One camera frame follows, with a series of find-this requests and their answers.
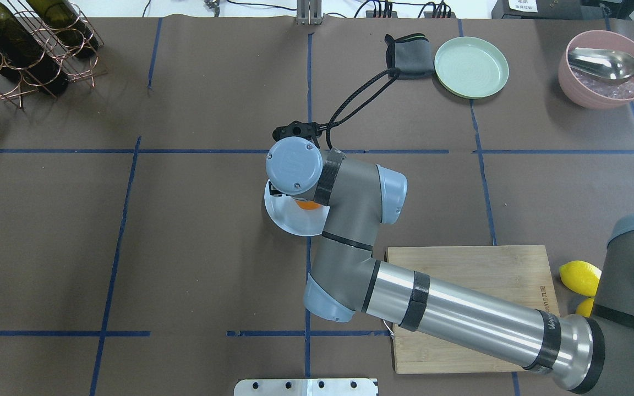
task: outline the black cable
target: black cable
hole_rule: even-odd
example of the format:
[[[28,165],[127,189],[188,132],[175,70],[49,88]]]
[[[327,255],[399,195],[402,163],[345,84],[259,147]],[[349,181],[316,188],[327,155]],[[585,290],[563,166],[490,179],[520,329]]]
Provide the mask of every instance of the black cable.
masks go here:
[[[148,6],[150,5],[151,5],[151,0],[148,0],[148,3],[146,3],[146,7],[143,8],[143,14],[141,14],[141,18],[146,16],[146,10],[148,10]]]
[[[344,111],[345,108],[347,108],[347,106],[349,106],[349,103],[352,102],[352,100],[354,100],[356,97],[358,97],[360,95],[360,93],[362,93],[363,91],[365,91],[368,87],[372,86],[373,83],[375,83],[376,81],[380,80],[380,78],[382,78],[385,75],[388,74],[392,74],[392,78],[390,80],[388,80],[388,82],[386,82],[381,88],[379,88],[379,90],[376,91],[376,93],[374,93],[370,98],[368,98],[367,100],[365,100],[362,105],[360,105],[359,107],[357,107],[354,111],[352,111],[351,113],[349,113],[349,115],[347,115],[346,117],[342,118],[341,120],[337,121],[337,117],[342,113],[342,111]],[[383,70],[382,72],[378,73],[377,75],[375,75],[373,78],[371,78],[370,80],[368,80],[364,85],[360,86],[360,88],[358,88],[357,90],[354,91],[354,93],[352,93],[351,95],[349,95],[349,97],[347,98],[347,100],[344,101],[344,103],[342,103],[341,106],[339,106],[339,108],[337,109],[337,111],[334,112],[334,115],[332,115],[332,118],[329,120],[329,123],[326,124],[322,124],[319,126],[318,130],[324,130],[326,131],[326,137],[327,137],[327,147],[329,147],[330,149],[332,149],[332,137],[331,137],[331,132],[332,132],[332,128],[335,128],[339,125],[342,125],[343,123],[347,122],[347,120],[349,120],[350,118],[352,118],[356,113],[358,113],[362,108],[366,107],[369,103],[371,103],[375,98],[377,98],[378,95],[380,95],[383,91],[385,91],[386,88],[390,87],[390,85],[392,83],[395,82],[395,80],[398,79],[398,77],[400,77],[400,69],[398,68],[390,68],[388,70]]]
[[[359,9],[357,9],[357,12],[354,14],[354,18],[359,16],[359,12],[362,10],[362,8],[370,2],[375,2],[380,5],[380,2],[378,2],[378,0],[367,0],[366,2],[363,2],[362,5],[359,6]],[[373,4],[373,13],[375,14],[375,4]]]
[[[432,6],[432,17],[435,16],[437,4],[435,4],[435,2],[427,2],[425,3],[425,5],[422,6],[422,8],[420,8],[420,13],[417,14],[418,19],[420,18],[420,16],[422,16],[422,13],[425,12],[425,8],[427,8],[427,6]]]
[[[263,7],[270,7],[270,8],[281,8],[283,10],[289,10],[289,11],[297,11],[297,8],[289,8],[289,7],[283,7],[282,5],[274,5],[274,4],[264,4],[264,3],[239,3],[239,2],[234,2],[234,0],[227,0],[227,3],[231,3],[231,4],[236,4],[236,5],[240,5],[240,6],[263,6]]]

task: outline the yellow lemon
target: yellow lemon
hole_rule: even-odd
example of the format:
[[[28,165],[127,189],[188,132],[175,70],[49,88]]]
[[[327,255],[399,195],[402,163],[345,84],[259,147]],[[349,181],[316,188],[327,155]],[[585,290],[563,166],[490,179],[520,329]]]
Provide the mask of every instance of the yellow lemon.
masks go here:
[[[581,301],[581,304],[576,307],[576,313],[588,318],[591,316],[591,308],[593,308],[593,298],[588,298]]]
[[[584,296],[595,296],[601,270],[586,261],[570,261],[559,267],[561,282],[571,291]]]

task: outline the metal scoop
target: metal scoop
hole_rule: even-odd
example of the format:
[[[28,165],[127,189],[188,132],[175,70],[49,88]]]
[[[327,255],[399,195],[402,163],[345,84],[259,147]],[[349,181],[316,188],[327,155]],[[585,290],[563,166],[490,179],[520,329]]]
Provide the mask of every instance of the metal scoop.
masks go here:
[[[624,83],[634,76],[634,57],[627,52],[574,48],[567,58],[571,68],[602,80]]]

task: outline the metal plate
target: metal plate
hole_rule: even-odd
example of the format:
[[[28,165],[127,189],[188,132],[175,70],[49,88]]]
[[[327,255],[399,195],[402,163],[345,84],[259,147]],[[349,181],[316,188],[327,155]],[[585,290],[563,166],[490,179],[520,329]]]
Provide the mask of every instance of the metal plate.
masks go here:
[[[378,380],[368,378],[315,378],[243,380],[234,396],[378,396]]]

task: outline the black strap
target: black strap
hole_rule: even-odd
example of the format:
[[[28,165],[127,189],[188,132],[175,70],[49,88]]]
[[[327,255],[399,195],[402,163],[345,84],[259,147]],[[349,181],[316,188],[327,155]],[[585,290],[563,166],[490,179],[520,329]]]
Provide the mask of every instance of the black strap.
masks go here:
[[[530,366],[523,367],[533,373],[546,374],[551,371],[551,367],[559,356],[561,348],[561,325],[559,318],[551,313],[540,311],[542,316],[544,333],[542,336],[542,346],[539,348],[538,356]]]
[[[602,306],[600,304],[593,304],[591,314],[634,329],[634,315],[629,313],[616,311],[615,309],[608,308],[607,306]]]
[[[350,239],[344,238],[343,236],[334,235],[332,233],[328,233],[327,231],[322,231],[322,236],[324,238],[327,238],[328,240],[338,241],[338,243],[343,243],[344,245],[349,245],[352,248],[354,247],[354,248],[357,248],[357,249],[373,251],[373,246],[371,246],[371,245],[367,245],[365,243],[360,243],[360,241],[350,240]]]
[[[317,190],[315,190],[314,201],[320,205],[329,206],[329,198],[332,196],[332,188],[334,180],[337,179],[337,173],[342,166],[342,161],[347,155],[342,151],[332,148],[327,155],[327,159],[322,166],[322,174],[317,182]]]
[[[375,280],[378,279],[378,271],[380,270],[380,260],[375,261],[373,266],[373,272],[370,274],[370,283],[368,283],[368,290],[365,292],[365,299],[363,299],[362,312],[368,311],[368,304],[370,304],[370,296],[373,295],[373,288],[375,288]]]
[[[337,117],[342,113],[342,111],[344,111],[345,108],[347,108],[347,106],[349,106],[349,103],[351,103],[352,100],[354,100],[356,97],[358,97],[359,94],[362,93],[363,91],[365,91],[368,87],[372,86],[373,83],[375,83],[376,81],[380,80],[380,78],[382,78],[384,75],[389,75],[391,77],[391,79],[388,80],[388,82],[386,82],[381,88],[379,88],[379,90],[377,90],[376,93],[374,93],[370,98],[367,98],[367,100],[365,100],[362,103],[362,105],[357,107],[356,110],[352,111],[349,115],[347,115],[346,117],[344,117],[341,120],[337,121]],[[347,100],[345,100],[344,103],[342,103],[342,105],[339,106],[337,111],[334,112],[334,115],[332,115],[332,118],[329,120],[329,123],[326,123],[324,125],[320,125],[320,129],[319,130],[327,131],[327,133],[326,133],[326,135],[327,135],[327,147],[329,147],[330,149],[332,148],[332,137],[330,135],[330,133],[332,132],[332,128],[335,128],[335,127],[347,122],[347,120],[349,118],[352,118],[362,108],[366,107],[378,95],[380,95],[381,92],[385,91],[386,88],[390,87],[390,85],[392,83],[394,83],[395,80],[398,79],[398,77],[400,77],[400,69],[398,69],[398,68],[389,68],[388,70],[383,70],[382,72],[380,72],[377,75],[373,76],[373,78],[371,78],[364,85],[360,86],[357,90],[355,90],[354,93],[352,93],[347,98]]]
[[[430,295],[430,275],[418,271],[414,272],[415,278],[413,279],[410,301],[407,304],[403,321],[400,323],[400,327],[410,331],[416,331],[420,327],[420,322],[427,308],[427,297]]]
[[[586,318],[586,322],[591,328],[593,352],[591,353],[591,365],[589,365],[586,377],[584,377],[579,386],[569,391],[576,394],[587,393],[596,386],[598,378],[601,377],[601,371],[603,371],[603,363],[606,362],[606,339],[603,336],[603,331],[601,331],[601,326],[598,326],[598,323],[591,318]]]

